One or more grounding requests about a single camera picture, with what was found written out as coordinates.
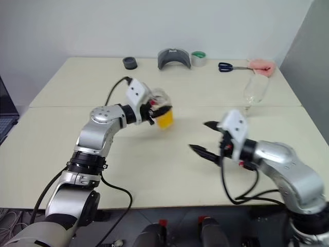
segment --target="yellow liquid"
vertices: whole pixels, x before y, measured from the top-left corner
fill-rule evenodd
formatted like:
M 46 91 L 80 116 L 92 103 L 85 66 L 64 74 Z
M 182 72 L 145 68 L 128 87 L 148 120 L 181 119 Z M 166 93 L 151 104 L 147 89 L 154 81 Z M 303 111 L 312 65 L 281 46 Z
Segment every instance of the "yellow liquid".
M 173 109 L 171 108 L 167 113 L 156 118 L 156 123 L 161 129 L 170 127 L 174 122 Z

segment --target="beige table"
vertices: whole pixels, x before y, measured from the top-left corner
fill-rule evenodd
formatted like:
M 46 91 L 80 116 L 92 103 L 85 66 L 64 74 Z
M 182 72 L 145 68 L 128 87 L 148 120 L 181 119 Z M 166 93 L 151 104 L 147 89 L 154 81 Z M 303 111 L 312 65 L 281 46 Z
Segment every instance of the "beige table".
M 0 207 L 34 207 L 44 186 L 70 159 L 91 109 L 30 108 L 0 147 Z M 188 147 L 199 144 L 217 152 L 220 134 L 202 123 L 220 120 L 229 109 L 174 107 L 175 124 L 167 131 L 146 122 L 129 125 L 115 136 L 105 178 L 132 192 L 133 207 L 231 205 L 221 185 L 219 168 Z M 254 107 L 250 113 L 249 137 L 293 146 L 300 159 L 321 175 L 328 198 L 329 148 L 306 111 L 302 107 Z M 242 193 L 252 183 L 254 173 L 227 159 L 225 165 L 230 192 Z M 255 192 L 272 188 L 273 182 L 261 175 Z M 124 193 L 103 184 L 96 190 L 101 193 L 99 208 L 128 205 Z M 41 208 L 45 208 L 49 195 Z
M 157 59 L 137 59 L 138 68 L 126 70 L 121 58 L 70 58 L 48 82 L 31 107 L 73 107 L 103 105 L 114 83 L 123 76 L 132 76 L 150 88 L 161 87 L 171 97 L 175 107 L 242 106 L 246 102 L 243 90 L 251 70 L 220 73 L 220 60 L 209 60 L 204 67 L 166 65 L 157 68 Z M 247 65 L 246 60 L 225 60 L 235 66 Z M 123 83 L 115 90 L 112 103 L 122 102 L 126 90 Z M 279 69 L 270 78 L 266 97 L 259 105 L 300 106 Z

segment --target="wine glass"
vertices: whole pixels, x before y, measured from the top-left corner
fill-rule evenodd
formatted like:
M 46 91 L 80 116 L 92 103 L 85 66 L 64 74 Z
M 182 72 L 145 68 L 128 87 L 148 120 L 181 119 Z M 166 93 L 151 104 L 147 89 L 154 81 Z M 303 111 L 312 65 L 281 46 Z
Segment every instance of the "wine glass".
M 255 74 L 251 76 L 243 96 L 248 105 L 245 107 L 245 115 L 248 116 L 249 109 L 252 105 L 261 102 L 268 88 L 268 78 L 266 76 Z

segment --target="pink sponge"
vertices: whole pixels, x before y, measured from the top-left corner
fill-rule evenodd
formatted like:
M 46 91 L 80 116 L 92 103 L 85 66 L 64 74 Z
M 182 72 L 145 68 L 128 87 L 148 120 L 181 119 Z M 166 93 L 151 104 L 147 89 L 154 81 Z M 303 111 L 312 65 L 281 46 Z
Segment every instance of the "pink sponge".
M 255 59 L 249 62 L 248 67 L 254 69 L 256 74 L 270 77 L 276 69 L 276 64 L 263 59 Z

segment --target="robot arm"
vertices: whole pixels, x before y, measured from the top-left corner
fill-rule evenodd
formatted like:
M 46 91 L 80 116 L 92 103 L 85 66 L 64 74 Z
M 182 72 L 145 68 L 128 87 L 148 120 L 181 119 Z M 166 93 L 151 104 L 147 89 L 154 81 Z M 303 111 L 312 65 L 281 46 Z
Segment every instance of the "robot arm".
M 136 79 L 129 82 L 128 105 L 96 107 L 83 127 L 67 169 L 46 207 L 46 219 L 29 225 L 10 239 L 7 247 L 68 246 L 80 226 L 90 224 L 96 214 L 100 194 L 94 191 L 107 168 L 107 157 L 114 135 L 128 124 L 144 121 L 153 124 L 152 117 L 170 110 L 171 105 L 155 103 L 151 90 Z
M 248 124 L 238 110 L 225 114 L 221 122 L 205 123 L 223 133 L 225 157 L 254 167 L 277 185 L 300 241 L 313 246 L 329 246 L 329 207 L 320 176 L 302 163 L 292 147 L 283 143 L 247 139 Z M 217 162 L 219 157 L 203 147 L 191 145 L 201 157 Z

